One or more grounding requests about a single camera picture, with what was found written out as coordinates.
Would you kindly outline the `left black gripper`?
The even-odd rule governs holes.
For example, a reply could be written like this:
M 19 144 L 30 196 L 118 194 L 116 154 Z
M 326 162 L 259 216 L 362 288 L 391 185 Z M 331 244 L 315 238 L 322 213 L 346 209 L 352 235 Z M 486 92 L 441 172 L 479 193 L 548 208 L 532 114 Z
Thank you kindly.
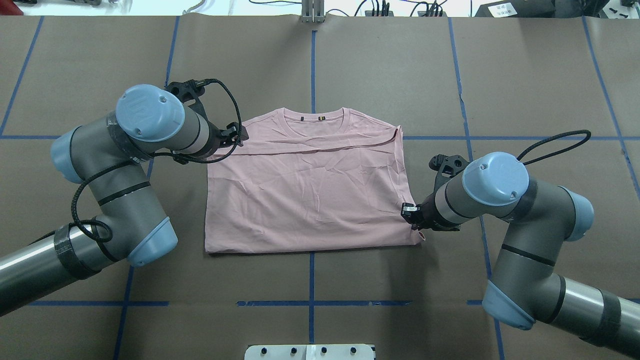
M 208 139 L 202 149 L 202 160 L 208 160 L 217 150 L 230 148 L 234 145 L 242 146 L 246 140 L 245 135 L 238 136 L 242 132 L 242 126 L 237 121 L 233 121 L 226 126 L 226 129 L 220 130 L 210 121 L 206 122 L 208 126 Z

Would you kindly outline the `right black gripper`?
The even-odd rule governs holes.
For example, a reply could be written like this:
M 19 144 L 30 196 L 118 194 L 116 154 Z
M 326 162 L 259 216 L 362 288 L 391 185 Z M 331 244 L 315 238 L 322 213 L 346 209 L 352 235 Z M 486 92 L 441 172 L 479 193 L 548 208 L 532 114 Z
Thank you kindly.
M 441 215 L 434 194 L 430 194 L 420 205 L 403 202 L 401 214 L 414 231 L 460 231 L 460 224 L 454 224 Z

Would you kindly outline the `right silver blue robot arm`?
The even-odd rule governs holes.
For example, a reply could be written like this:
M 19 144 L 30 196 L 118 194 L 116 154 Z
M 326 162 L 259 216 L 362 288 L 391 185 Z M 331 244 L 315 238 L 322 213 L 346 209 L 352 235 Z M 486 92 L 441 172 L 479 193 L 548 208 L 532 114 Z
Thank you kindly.
M 454 231 L 482 215 L 505 221 L 484 311 L 518 330 L 542 322 L 639 358 L 639 305 L 554 271 L 562 245 L 582 239 L 594 223 L 594 207 L 584 196 L 531 177 L 511 153 L 492 152 L 422 203 L 403 203 L 400 213 L 414 230 Z

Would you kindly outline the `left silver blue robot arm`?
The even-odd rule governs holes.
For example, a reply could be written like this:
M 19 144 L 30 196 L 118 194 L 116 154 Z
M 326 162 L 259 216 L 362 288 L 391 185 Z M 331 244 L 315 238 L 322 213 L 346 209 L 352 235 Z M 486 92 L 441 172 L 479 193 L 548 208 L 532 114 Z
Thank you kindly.
M 143 169 L 170 157 L 179 164 L 211 164 L 220 148 L 233 152 L 249 134 L 238 119 L 220 130 L 200 97 L 218 79 L 138 84 L 115 110 L 54 141 L 52 163 L 78 184 L 71 221 L 1 259 L 1 314 L 5 316 L 110 265 L 141 267 L 178 245 L 169 216 Z

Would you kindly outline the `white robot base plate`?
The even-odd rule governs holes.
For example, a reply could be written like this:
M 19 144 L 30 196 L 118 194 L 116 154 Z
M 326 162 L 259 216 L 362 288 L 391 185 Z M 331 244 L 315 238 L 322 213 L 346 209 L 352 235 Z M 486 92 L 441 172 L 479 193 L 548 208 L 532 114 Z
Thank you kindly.
M 372 344 L 260 344 L 247 347 L 245 360 L 375 360 Z

